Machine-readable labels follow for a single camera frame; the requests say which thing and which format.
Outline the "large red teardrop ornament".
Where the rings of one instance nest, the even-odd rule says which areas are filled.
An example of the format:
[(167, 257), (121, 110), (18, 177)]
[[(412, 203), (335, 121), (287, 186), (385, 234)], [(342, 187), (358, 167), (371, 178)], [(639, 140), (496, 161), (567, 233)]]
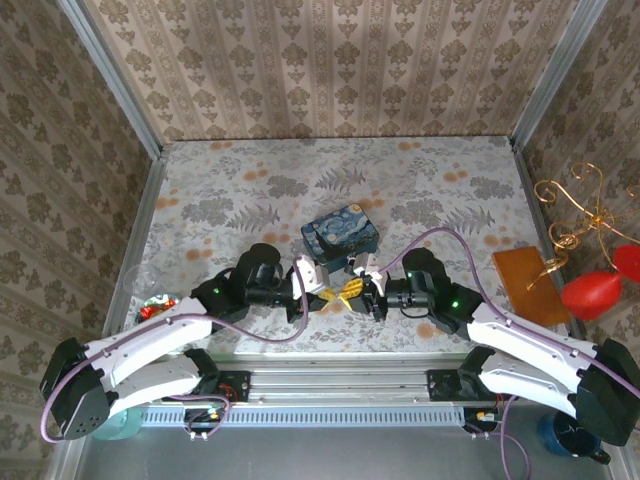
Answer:
[(620, 274), (594, 271), (568, 283), (562, 290), (561, 300), (574, 317), (591, 321), (613, 308), (621, 295)]

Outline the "dark blue mug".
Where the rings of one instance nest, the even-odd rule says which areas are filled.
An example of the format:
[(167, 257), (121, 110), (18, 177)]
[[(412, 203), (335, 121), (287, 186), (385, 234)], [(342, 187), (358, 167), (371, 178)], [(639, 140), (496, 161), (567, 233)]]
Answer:
[(544, 448), (554, 455), (589, 458), (601, 465), (611, 462), (601, 440), (564, 412), (542, 416), (537, 422), (536, 432)]

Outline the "aluminium table side rail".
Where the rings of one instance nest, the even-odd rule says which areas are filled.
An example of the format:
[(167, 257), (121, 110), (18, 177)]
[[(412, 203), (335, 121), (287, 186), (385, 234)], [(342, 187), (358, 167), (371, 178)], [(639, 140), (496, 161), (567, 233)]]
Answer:
[(136, 218), (130, 232), (116, 286), (106, 314), (102, 330), (103, 337), (120, 332), (125, 324), (131, 295), (124, 287), (124, 280), (127, 272), (138, 265), (142, 258), (146, 238), (155, 211), (155, 205), (159, 198), (162, 183), (164, 182), (168, 156), (169, 148), (164, 148), (160, 156), (151, 164), (138, 205)]
[[(514, 160), (521, 179), (522, 187), (524, 189), (525, 197), (539, 238), (540, 249), (543, 254), (543, 258), (549, 259), (554, 255), (553, 244), (549, 239), (548, 229), (545, 223), (541, 204), (534, 192), (534, 182), (529, 175), (526, 160), (519, 148), (516, 145), (512, 145), (511, 150), (514, 155)], [(569, 331), (569, 335), (571, 337), (581, 340), (584, 340), (586, 338), (584, 325), (580, 320), (577, 320), (572, 315), (569, 315), (569, 322), (567, 323), (566, 328)]]

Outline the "colourful candy wrapper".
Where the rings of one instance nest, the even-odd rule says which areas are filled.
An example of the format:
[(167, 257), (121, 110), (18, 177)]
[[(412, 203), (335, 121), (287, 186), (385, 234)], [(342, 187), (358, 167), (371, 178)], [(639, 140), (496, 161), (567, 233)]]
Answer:
[(135, 321), (137, 324), (145, 322), (154, 316), (173, 308), (180, 302), (181, 298), (175, 294), (163, 293), (150, 297), (143, 302), (136, 314)]

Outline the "clear glass cup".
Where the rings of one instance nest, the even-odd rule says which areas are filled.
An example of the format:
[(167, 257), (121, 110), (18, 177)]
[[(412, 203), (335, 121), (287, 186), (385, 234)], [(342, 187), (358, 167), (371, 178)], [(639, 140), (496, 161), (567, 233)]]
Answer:
[(124, 274), (122, 286), (131, 296), (149, 298), (160, 287), (160, 274), (151, 265), (138, 264)]

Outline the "orange-brown wooden block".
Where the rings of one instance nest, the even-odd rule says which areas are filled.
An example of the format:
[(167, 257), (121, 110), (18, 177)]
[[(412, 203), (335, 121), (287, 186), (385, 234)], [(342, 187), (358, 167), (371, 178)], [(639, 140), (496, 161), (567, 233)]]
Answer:
[(547, 328), (570, 322), (571, 316), (536, 247), (495, 252), (493, 261), (515, 314)]

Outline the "teal plastic cup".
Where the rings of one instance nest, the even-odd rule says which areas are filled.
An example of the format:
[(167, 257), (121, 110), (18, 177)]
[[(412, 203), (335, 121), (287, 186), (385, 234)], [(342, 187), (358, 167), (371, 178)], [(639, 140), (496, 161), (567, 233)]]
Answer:
[(110, 417), (91, 434), (91, 437), (102, 441), (116, 441), (131, 438), (140, 431), (142, 423), (143, 416), (141, 409), (131, 408), (123, 410)]

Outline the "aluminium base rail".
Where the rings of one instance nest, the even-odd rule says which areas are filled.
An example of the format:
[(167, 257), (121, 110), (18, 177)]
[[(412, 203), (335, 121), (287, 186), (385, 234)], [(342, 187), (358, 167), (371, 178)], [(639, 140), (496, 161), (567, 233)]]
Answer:
[(430, 400), (425, 372), (396, 367), (262, 369), (237, 386), (225, 381), (223, 390), (234, 402), (264, 408), (411, 406)]

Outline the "aluminium frame post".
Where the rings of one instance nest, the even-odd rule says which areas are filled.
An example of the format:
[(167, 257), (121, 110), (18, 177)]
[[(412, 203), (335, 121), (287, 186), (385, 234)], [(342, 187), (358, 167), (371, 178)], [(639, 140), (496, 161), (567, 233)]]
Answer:
[(59, 0), (60, 7), (69, 19), (79, 39), (96, 68), (104, 78), (119, 107), (124, 112), (137, 138), (152, 161), (161, 157), (162, 142), (147, 120), (142, 105), (127, 81), (98, 24), (93, 19), (84, 0)]
[(530, 140), (607, 3), (608, 0), (578, 1), (510, 137), (515, 150), (522, 150)]

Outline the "floral patterned tablecloth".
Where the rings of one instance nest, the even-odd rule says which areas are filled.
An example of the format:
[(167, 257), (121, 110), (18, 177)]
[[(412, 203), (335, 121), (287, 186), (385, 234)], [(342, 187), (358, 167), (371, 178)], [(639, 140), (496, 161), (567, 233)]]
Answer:
[(482, 285), (502, 308), (493, 254), (540, 247), (502, 136), (197, 141), (169, 149), (139, 264), (160, 274), (155, 294), (186, 296), (258, 242), (289, 266), (305, 252), (301, 227), (352, 203), (394, 277), (395, 257), (420, 239), (453, 281)]

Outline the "starry night print box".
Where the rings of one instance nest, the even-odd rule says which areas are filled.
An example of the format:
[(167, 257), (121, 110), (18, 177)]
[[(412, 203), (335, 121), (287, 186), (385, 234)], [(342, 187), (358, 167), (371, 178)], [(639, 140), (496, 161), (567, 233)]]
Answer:
[(308, 255), (332, 273), (348, 259), (375, 253), (380, 235), (358, 203), (352, 203), (304, 224), (300, 229)]

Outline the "small red teardrop ornament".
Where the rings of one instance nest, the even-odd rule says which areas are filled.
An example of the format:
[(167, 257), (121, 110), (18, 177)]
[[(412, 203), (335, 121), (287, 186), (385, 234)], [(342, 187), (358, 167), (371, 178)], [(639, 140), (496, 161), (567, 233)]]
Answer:
[(622, 277), (640, 283), (640, 245), (619, 246), (614, 252), (613, 263)]

